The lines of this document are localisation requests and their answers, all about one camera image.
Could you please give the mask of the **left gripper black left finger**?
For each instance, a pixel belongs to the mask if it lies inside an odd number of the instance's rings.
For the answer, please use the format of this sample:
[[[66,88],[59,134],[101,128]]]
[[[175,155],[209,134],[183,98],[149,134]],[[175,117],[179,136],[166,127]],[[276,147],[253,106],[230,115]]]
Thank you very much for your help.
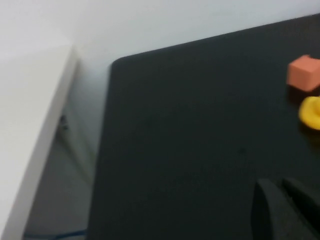
[[[259,179],[251,208],[254,240],[301,240],[303,224],[284,193],[270,180]]]

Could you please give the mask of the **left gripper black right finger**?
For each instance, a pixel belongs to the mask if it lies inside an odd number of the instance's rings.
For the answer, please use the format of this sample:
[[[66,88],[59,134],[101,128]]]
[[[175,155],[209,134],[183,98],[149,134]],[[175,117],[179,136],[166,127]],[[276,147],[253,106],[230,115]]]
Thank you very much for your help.
[[[294,178],[284,178],[282,186],[301,214],[306,225],[320,239],[320,189]]]

